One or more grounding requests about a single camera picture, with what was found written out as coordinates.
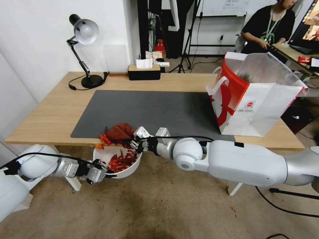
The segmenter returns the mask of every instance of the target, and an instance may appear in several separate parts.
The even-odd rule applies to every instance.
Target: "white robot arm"
[[[93,163],[59,154],[47,145],[33,145],[17,159],[0,167],[0,222],[6,218],[43,178],[52,175],[80,176],[89,184],[102,181],[106,169],[99,160]]]
[[[174,160],[183,170],[199,170],[234,182],[267,187],[277,183],[293,186],[312,183],[319,192],[319,146],[292,156],[281,156],[252,144],[223,140],[198,142],[194,138],[176,140],[167,128],[152,137],[143,127],[134,133],[131,145]]]

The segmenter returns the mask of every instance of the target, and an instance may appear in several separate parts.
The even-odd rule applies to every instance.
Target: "desk lamp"
[[[90,75],[90,69],[77,55],[73,46],[77,43],[81,43],[83,45],[89,45],[93,43],[96,40],[97,36],[99,35],[99,27],[97,26],[95,22],[88,19],[81,19],[76,14],[72,14],[69,20],[70,20],[70,23],[74,26],[74,36],[70,38],[69,40],[67,40],[66,42],[72,49],[82,69],[86,73],[86,77],[82,79],[81,84],[83,87],[89,88],[89,89],[98,87],[104,83],[103,78],[99,75]]]

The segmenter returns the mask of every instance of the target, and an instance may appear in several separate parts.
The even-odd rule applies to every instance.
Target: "tissue box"
[[[136,65],[129,65],[129,80],[159,80],[160,66],[153,65],[153,68],[138,69]]]

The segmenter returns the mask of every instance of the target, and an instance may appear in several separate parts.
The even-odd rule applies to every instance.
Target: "shopping bag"
[[[215,72],[217,82],[214,87],[207,85],[206,90],[221,134],[265,136],[307,89],[270,53],[248,56],[228,52]]]

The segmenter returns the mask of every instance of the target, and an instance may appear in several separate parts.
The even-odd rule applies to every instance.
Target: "human hand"
[[[259,39],[257,43],[258,43],[258,45],[260,45],[261,48],[263,48],[265,50],[267,50],[267,47],[270,46],[268,42],[265,42],[262,39]]]

